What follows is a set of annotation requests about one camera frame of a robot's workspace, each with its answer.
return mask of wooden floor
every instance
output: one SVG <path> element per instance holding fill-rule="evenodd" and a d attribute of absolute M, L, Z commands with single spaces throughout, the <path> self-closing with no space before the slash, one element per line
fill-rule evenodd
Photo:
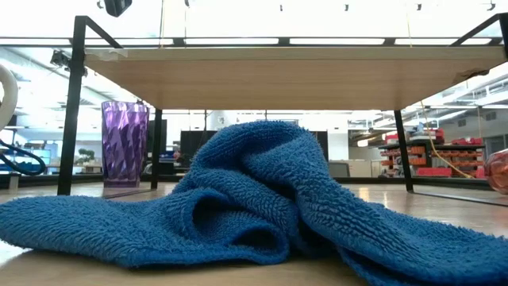
<path fill-rule="evenodd" d="M 112 200 L 140 201 L 171 193 L 174 184 L 160 184 L 157 191 L 127 195 Z M 143 184 L 140 189 L 148 189 Z M 508 236 L 508 207 L 469 203 L 408 194 L 403 185 L 350 185 L 360 198 L 434 221 L 466 226 L 486 234 Z M 416 191 L 471 196 L 508 204 L 508 196 L 492 191 L 471 191 L 416 186 Z M 103 189 L 102 184 L 78 184 L 73 195 L 118 195 L 126 190 Z M 55 195 L 55 187 L 35 187 L 16 192 L 0 191 L 0 203 L 18 197 Z M 207 265 L 191 268 L 126 270 L 86 257 L 20 249 L 0 241 L 0 284 L 11 285 L 363 285 L 340 259 L 290 260 L 273 266 L 249 263 Z"/>

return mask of purple tumbler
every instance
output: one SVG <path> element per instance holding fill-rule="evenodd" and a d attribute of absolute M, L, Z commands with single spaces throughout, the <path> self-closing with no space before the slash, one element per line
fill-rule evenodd
<path fill-rule="evenodd" d="M 142 104 L 102 103 L 104 187 L 139 187 L 149 115 Z"/>

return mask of blue towel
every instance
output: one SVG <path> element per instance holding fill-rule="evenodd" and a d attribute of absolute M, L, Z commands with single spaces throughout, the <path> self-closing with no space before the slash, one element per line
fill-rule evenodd
<path fill-rule="evenodd" d="M 508 241 L 398 214 L 328 174 L 311 133 L 235 125 L 204 145 L 171 195 L 140 203 L 38 197 L 0 205 L 0 238 L 123 267 L 337 255 L 376 285 L 508 284 Z"/>

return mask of table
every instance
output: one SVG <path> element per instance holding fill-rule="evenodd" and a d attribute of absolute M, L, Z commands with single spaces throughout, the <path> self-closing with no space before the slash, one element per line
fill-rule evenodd
<path fill-rule="evenodd" d="M 376 109 L 394 111 L 406 190 L 415 193 L 400 110 L 504 63 L 508 48 L 500 41 L 460 45 L 495 21 L 506 43 L 508 14 L 496 14 L 449 47 L 310 47 L 281 37 L 269 47 L 178 48 L 185 42 L 178 38 L 177 48 L 122 49 L 90 18 L 77 16 L 58 194 L 71 190 L 85 56 L 86 65 L 156 108 L 152 188 L 159 175 L 162 109 Z M 85 50 L 87 26 L 114 49 Z"/>

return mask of white hose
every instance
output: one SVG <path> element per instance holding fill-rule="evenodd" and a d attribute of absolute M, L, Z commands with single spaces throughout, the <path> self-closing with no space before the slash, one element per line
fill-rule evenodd
<path fill-rule="evenodd" d="M 0 83 L 3 85 L 3 100 L 0 106 L 0 131 L 13 117 L 17 104 L 17 82 L 14 75 L 0 64 Z"/>

